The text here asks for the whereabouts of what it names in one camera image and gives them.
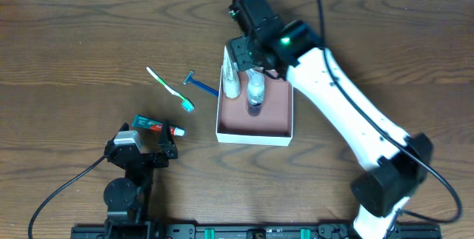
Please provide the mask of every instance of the toothbrush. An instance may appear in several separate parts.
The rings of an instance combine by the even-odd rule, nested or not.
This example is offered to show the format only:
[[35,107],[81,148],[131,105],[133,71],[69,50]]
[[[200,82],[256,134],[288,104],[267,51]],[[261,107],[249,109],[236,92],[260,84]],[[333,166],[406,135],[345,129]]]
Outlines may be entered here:
[[154,77],[155,80],[157,80],[160,84],[162,84],[164,86],[164,88],[166,88],[172,95],[175,95],[177,97],[179,97],[180,99],[183,100],[183,102],[181,103],[181,106],[183,107],[184,110],[186,110],[187,112],[191,112],[194,110],[194,105],[193,103],[185,98],[182,94],[180,94],[179,92],[176,92],[173,88],[171,88],[167,83],[165,83],[163,81],[163,79],[161,79],[157,73],[155,73],[155,71],[150,68],[150,67],[147,67],[147,71],[151,74],[152,77]]

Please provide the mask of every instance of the wooden surface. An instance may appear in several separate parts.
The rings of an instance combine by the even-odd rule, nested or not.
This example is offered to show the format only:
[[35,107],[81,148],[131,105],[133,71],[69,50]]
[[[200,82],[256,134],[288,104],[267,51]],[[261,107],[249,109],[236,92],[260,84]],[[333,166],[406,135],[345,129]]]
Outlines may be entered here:
[[[317,29],[315,0],[269,0],[284,20]],[[349,77],[390,119],[435,144],[433,167],[458,190],[474,237],[474,0],[323,0],[327,42]],[[152,213],[199,223],[351,219],[362,173],[341,136],[295,94],[290,147],[218,144],[216,100],[182,81],[218,87],[224,43],[239,36],[230,0],[0,0],[0,238],[27,237],[38,205],[97,160],[123,121],[168,118],[186,129],[179,159],[157,174]],[[189,97],[186,113],[147,74]],[[156,135],[144,133],[149,149]],[[35,238],[68,238],[101,223],[102,163],[41,212]],[[453,201],[429,176],[407,208],[447,218]]]

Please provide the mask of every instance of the box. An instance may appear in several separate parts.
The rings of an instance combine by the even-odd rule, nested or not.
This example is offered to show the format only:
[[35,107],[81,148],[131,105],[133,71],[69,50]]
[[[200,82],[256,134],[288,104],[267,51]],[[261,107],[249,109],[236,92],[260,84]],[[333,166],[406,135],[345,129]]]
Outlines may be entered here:
[[291,84],[265,76],[264,103],[260,115],[252,117],[247,111],[247,73],[239,72],[238,76],[240,95],[235,99],[229,99],[222,89],[221,69],[216,119],[217,141],[287,147],[293,138]]

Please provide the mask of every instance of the transparent bottle with dark liquid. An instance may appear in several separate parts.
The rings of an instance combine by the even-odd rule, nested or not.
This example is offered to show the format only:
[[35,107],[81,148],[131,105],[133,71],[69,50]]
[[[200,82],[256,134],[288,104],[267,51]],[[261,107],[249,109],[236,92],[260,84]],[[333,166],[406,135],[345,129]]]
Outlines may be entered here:
[[247,111],[250,116],[258,116],[261,112],[265,97],[265,78],[254,69],[247,70],[249,84],[247,85]]

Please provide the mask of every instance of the toothpaste tube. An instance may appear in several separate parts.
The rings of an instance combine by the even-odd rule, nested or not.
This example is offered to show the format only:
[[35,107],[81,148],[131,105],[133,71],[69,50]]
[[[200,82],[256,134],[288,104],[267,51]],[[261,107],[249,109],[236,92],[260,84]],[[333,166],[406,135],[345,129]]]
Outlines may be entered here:
[[[160,132],[161,128],[163,127],[163,124],[159,121],[154,121],[152,119],[149,119],[147,117],[137,114],[135,115],[135,119],[133,119],[132,127],[152,129],[154,131]],[[170,131],[172,135],[178,135],[178,136],[184,135],[184,130],[178,127],[170,126]]]

